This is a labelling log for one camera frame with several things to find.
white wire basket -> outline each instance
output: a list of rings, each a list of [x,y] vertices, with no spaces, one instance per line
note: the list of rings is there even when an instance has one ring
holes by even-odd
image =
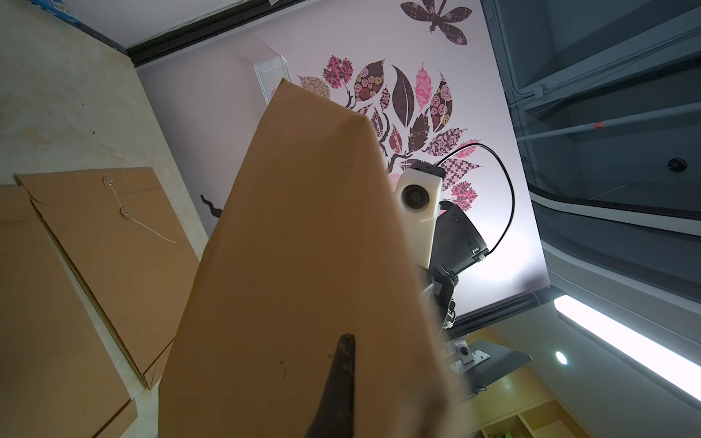
[[[283,78],[290,82],[292,81],[290,69],[287,68],[287,61],[282,55],[278,55],[272,60],[255,64],[253,69],[256,71],[258,82],[261,84],[261,91],[265,97],[266,105],[270,103],[270,99],[273,98]]]

ceiling light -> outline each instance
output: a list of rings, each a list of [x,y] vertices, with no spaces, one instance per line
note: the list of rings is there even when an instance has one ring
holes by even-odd
[[[558,351],[557,353],[555,353],[555,357],[557,357],[557,360],[559,360],[561,364],[567,365],[567,358],[565,357],[565,355]]]
[[[608,316],[561,296],[555,308],[605,342],[660,375],[692,397],[701,400],[701,367]]]

pink wall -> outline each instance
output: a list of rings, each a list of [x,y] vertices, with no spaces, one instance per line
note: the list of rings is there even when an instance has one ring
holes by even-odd
[[[441,0],[437,2],[436,7],[440,7]],[[498,250],[461,274],[455,295],[458,314],[540,289],[549,282],[543,251],[479,0],[447,0],[442,13],[464,6],[472,10],[469,17],[454,24],[464,33],[466,45],[450,42],[439,29],[431,34],[430,23],[412,20],[400,8],[401,3],[401,0],[322,0],[139,69],[139,77],[205,229],[211,233],[216,218],[202,203],[200,194],[215,206],[224,204],[265,110],[253,64],[280,53],[289,63],[293,81],[300,84],[297,75],[323,81],[323,69],[332,55],[349,60],[353,73],[349,74],[348,84],[341,83],[336,89],[323,85],[322,92],[346,105],[348,88],[350,100],[357,101],[351,102],[354,110],[370,104],[368,116],[375,109],[378,111],[382,122],[379,134],[385,138],[383,144],[389,155],[386,161],[396,153],[390,144],[393,130],[387,132],[387,121],[397,129],[395,139],[401,138],[401,149],[394,143],[398,155],[406,156],[410,152],[412,127],[417,131],[416,120],[423,112],[430,111],[431,103],[419,108],[421,93],[417,95],[415,89],[423,65],[431,81],[428,99],[436,92],[442,75],[449,86],[452,108],[449,120],[436,132],[429,122],[428,140],[410,158],[434,163],[445,150],[479,139],[499,154],[517,192],[515,219]],[[384,80],[376,84],[378,94],[364,100],[366,92],[361,90],[362,95],[355,97],[353,86],[363,67],[380,60],[385,60],[381,72]],[[404,99],[401,93],[395,93],[398,75],[395,67],[411,86],[408,100],[413,101],[414,111],[409,114],[406,126],[406,120],[402,120],[406,113],[401,109]],[[361,77],[361,88],[365,84],[362,79],[367,80],[375,73],[371,68],[368,75]],[[327,83],[334,84],[333,80],[324,82]],[[388,106],[381,102],[385,88],[390,94]],[[451,106],[446,100],[440,104]],[[436,146],[440,140],[437,137],[443,134],[458,138],[451,143],[451,136],[444,136],[448,143],[441,149]],[[434,147],[429,147],[434,139]],[[395,159],[391,174],[401,173],[402,161],[403,158]],[[444,198],[455,198],[457,194],[468,200],[469,209],[468,202],[463,203],[467,215],[487,245],[493,246],[510,212],[505,177],[494,158],[481,149],[455,164],[469,171],[454,174],[453,184],[446,187]],[[268,194],[260,193],[260,196],[266,199]]]

button and string closure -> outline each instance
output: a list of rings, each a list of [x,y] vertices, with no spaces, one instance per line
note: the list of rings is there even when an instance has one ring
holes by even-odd
[[[107,178],[105,177],[102,181],[103,181],[106,185],[108,185],[109,188],[112,189],[112,193],[114,193],[114,197],[117,199],[117,202],[119,203],[119,212],[122,214],[122,216],[124,216],[126,219],[129,219],[130,221],[136,222],[136,223],[139,224],[140,226],[143,226],[145,229],[147,229],[147,230],[149,230],[149,231],[152,231],[152,232],[155,233],[158,237],[160,237],[160,238],[162,238],[162,239],[164,239],[164,240],[167,240],[168,242],[175,243],[174,240],[171,240],[171,239],[168,239],[168,238],[163,237],[163,235],[161,235],[158,231],[156,231],[156,230],[154,230],[154,229],[152,229],[152,228],[149,228],[148,226],[145,226],[144,224],[142,224],[141,222],[139,222],[138,220],[136,220],[136,219],[134,219],[134,218],[132,217],[131,212],[127,209],[127,207],[125,207],[125,206],[122,204],[122,201],[119,200],[119,196],[117,196],[117,192],[114,190],[114,185],[112,184],[112,183],[114,182],[114,179],[110,179],[109,181],[107,181]]]

ceiling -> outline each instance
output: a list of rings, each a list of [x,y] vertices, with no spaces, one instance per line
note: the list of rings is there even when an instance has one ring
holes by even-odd
[[[85,25],[125,48],[249,0],[63,0]]]
[[[697,434],[701,412],[568,326],[553,303],[493,327],[509,347],[533,357],[531,369],[593,437]]]

